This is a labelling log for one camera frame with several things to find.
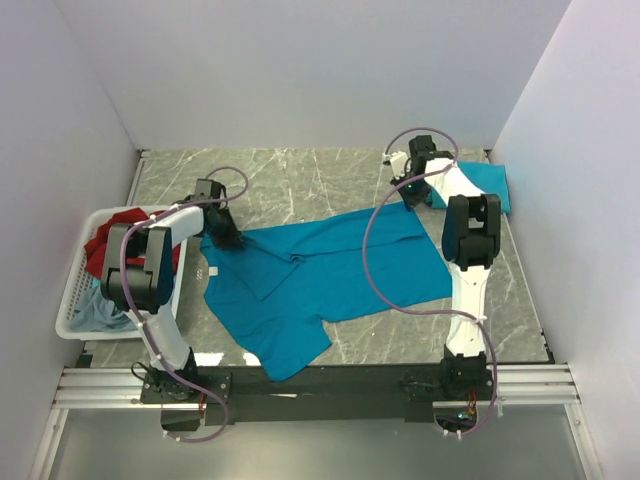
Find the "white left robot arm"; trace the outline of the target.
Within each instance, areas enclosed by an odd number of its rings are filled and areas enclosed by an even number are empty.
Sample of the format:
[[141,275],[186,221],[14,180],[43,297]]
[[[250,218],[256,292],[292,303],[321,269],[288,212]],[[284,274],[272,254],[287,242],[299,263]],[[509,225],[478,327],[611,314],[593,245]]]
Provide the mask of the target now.
[[151,379],[165,378],[164,389],[179,402],[193,399],[200,388],[193,350],[171,308],[173,250],[190,237],[208,239],[222,250],[242,247],[222,183],[199,179],[193,195],[167,210],[111,226],[100,280],[103,297],[131,318],[143,339]]

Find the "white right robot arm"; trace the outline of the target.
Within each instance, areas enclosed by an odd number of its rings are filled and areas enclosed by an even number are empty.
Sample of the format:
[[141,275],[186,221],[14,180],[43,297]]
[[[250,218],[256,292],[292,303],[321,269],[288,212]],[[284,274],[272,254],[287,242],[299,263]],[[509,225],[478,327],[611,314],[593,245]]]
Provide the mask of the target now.
[[486,285],[501,244],[501,199],[476,186],[430,135],[410,140],[409,152],[394,154],[391,166],[392,183],[403,185],[399,193],[406,209],[430,195],[445,203],[441,250],[450,266],[454,313],[444,351],[447,357],[479,357],[486,349],[480,328]]

